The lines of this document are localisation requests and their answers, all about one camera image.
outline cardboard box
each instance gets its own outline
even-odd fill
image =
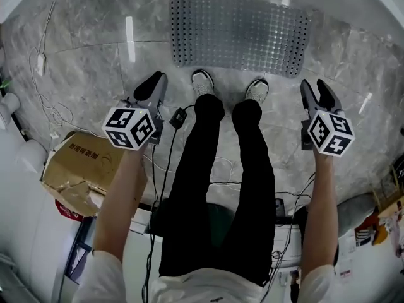
[[[124,150],[113,147],[108,139],[74,133],[49,155],[41,183],[69,210],[84,217],[93,216],[99,208],[90,194],[107,194],[123,153]],[[147,183],[145,170],[139,174],[133,214]]]

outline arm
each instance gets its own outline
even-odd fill
[[[144,149],[125,151],[97,218],[93,249],[106,251],[121,262]]]
[[[302,280],[317,267],[332,265],[338,244],[333,157],[314,151],[316,180],[302,251]]]

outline cable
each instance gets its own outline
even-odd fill
[[[148,158],[147,155],[143,154],[143,157],[145,157],[147,160],[151,161],[151,164],[152,164],[153,166],[156,166],[158,169],[160,169],[160,170],[162,170],[162,171],[164,171],[164,172],[166,171],[166,169],[164,169],[163,167],[159,166],[159,165],[156,164],[156,163],[153,163],[154,161],[153,161],[152,159]],[[168,170],[168,172],[175,174],[175,171],[174,171],[174,170]]]
[[[38,48],[36,48],[36,47],[32,48],[29,55],[28,55],[28,65],[30,67],[31,80],[32,80],[32,84],[33,84],[33,86],[35,88],[35,92],[36,92],[38,101],[40,103],[42,113],[44,114],[44,116],[46,117],[46,119],[48,121],[48,129],[49,129],[49,131],[51,130],[51,124],[56,125],[57,127],[62,127],[63,125],[67,124],[67,125],[69,125],[69,126],[71,126],[73,128],[76,128],[78,130],[86,131],[86,132],[88,132],[88,133],[90,133],[90,134],[92,134],[92,135],[94,135],[96,137],[104,138],[104,136],[99,136],[99,135],[93,133],[91,130],[81,128],[81,127],[78,127],[78,126],[74,125],[72,123],[73,119],[74,119],[74,115],[73,115],[72,111],[68,107],[66,107],[64,104],[62,104],[60,102],[58,102],[56,104],[52,104],[52,102],[45,95],[43,95],[43,94],[41,94],[39,92],[37,82],[35,81],[33,71],[32,71],[31,55],[32,55],[32,52],[35,51],[36,54],[37,54],[37,58],[38,58],[38,56],[40,54],[43,54],[44,51],[45,51],[46,31],[47,31],[48,24],[49,24],[49,22],[51,20],[51,16],[52,16],[52,12],[54,10],[55,4],[56,4],[55,1],[53,1],[50,4],[49,14],[48,14],[48,17],[47,17],[46,22],[45,22],[44,31],[42,32],[42,35],[41,35],[40,40],[39,40]],[[63,118],[61,112],[56,109],[56,107],[58,107],[58,106],[66,109],[69,112],[69,119]]]
[[[293,218],[294,218],[294,216],[295,216],[295,213],[296,213],[297,202],[300,200],[300,197],[302,196],[303,192],[309,187],[309,185],[310,185],[311,183],[313,183],[314,180],[315,180],[315,179],[313,178],[313,179],[311,179],[311,181],[308,181],[308,182],[306,183],[304,189],[303,189],[303,190],[300,192],[300,194],[298,195],[298,197],[297,197],[297,199],[296,199],[296,201],[295,201],[295,208],[294,208],[294,212],[293,212],[293,215],[292,215],[292,220],[293,220]],[[279,271],[279,269],[280,269],[280,266],[281,266],[281,264],[282,264],[283,257],[284,257],[285,253],[286,253],[287,250],[288,250],[288,247],[289,247],[291,238],[292,238],[292,224],[290,224],[290,227],[289,227],[289,230],[288,230],[287,240],[286,240],[286,243],[285,243],[285,247],[283,248],[283,251],[282,251],[282,252],[281,252],[281,251],[275,251],[275,252],[273,252],[273,253],[271,254],[272,257],[277,260],[277,262],[276,262],[275,268],[271,269],[270,280],[269,280],[268,282],[266,282],[266,284],[269,283],[269,284],[268,284],[268,288],[266,289],[266,292],[265,292],[263,298],[262,298],[261,301],[260,301],[261,303],[264,302],[266,296],[268,295],[268,293],[269,293],[270,290],[271,290],[271,287],[272,287],[272,285],[273,285],[275,276],[276,276],[276,274],[278,273],[278,271]]]
[[[228,185],[240,185],[240,184],[241,182],[210,182],[209,185],[228,186]]]
[[[169,153],[169,161],[167,163],[167,168],[165,169],[165,174],[164,174],[164,180],[163,180],[163,187],[162,191],[160,193],[160,196],[157,193],[157,187],[156,187],[156,178],[155,178],[155,162],[154,162],[154,153],[156,149],[156,145],[153,146],[153,151],[151,153],[151,166],[152,166],[152,176],[153,176],[153,186],[154,186],[154,191],[155,191],[155,200],[153,202],[153,205],[151,207],[151,212],[150,212],[150,219],[149,219],[149,226],[150,226],[150,252],[149,255],[147,256],[146,259],[146,276],[145,276],[145,282],[141,288],[141,298],[143,303],[148,303],[149,300],[149,281],[150,281],[150,273],[152,271],[152,258],[153,258],[153,250],[154,250],[154,243],[155,243],[155,235],[152,235],[152,219],[154,216],[154,209],[155,205],[158,203],[158,206],[161,204],[161,200],[164,194],[164,189],[165,189],[165,183],[167,182],[167,175],[169,173],[169,168],[170,168],[170,163],[171,163],[171,155],[172,155],[172,149],[174,146],[174,140],[175,136],[178,132],[178,129],[175,130],[174,135],[172,137],[171,141],[171,147],[170,147],[170,153]]]
[[[277,194],[277,193],[287,193],[287,194],[293,195],[294,197],[299,196],[298,194],[294,194],[294,193],[291,193],[291,192],[288,192],[288,191],[279,191],[279,192],[275,192],[275,194]],[[310,196],[310,195],[308,195],[308,194],[302,194],[301,196],[307,196],[308,198],[311,198],[311,196]]]
[[[150,210],[150,218],[149,218],[149,226],[152,229],[152,216],[155,209],[155,206],[158,201],[158,194],[156,188],[156,180],[155,180],[155,169],[154,169],[154,151],[156,149],[156,145],[153,145],[153,151],[151,152],[151,162],[152,162],[152,176],[153,176],[153,185],[154,185],[154,192],[155,192],[155,199],[153,205],[151,206]],[[150,279],[150,272],[152,270],[152,258],[153,258],[153,250],[154,250],[154,243],[155,243],[155,235],[150,232],[150,252],[147,255],[146,259],[146,276],[145,282],[141,288],[141,298],[144,303],[149,301],[149,279]]]
[[[186,110],[186,109],[188,109],[190,107],[194,107],[194,106],[195,106],[194,104],[188,105],[187,107],[184,108],[184,110]]]

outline power adapter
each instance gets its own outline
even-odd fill
[[[43,76],[45,74],[45,63],[46,63],[45,55],[38,54],[37,72],[38,72],[39,76]]]
[[[170,124],[178,130],[184,124],[185,119],[187,118],[187,113],[183,108],[178,108],[172,118],[170,119]]]

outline sleeve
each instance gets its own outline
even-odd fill
[[[300,287],[298,303],[329,303],[335,286],[334,267],[320,266],[306,276]]]
[[[105,251],[88,255],[83,280],[73,303],[126,302],[122,263]]]

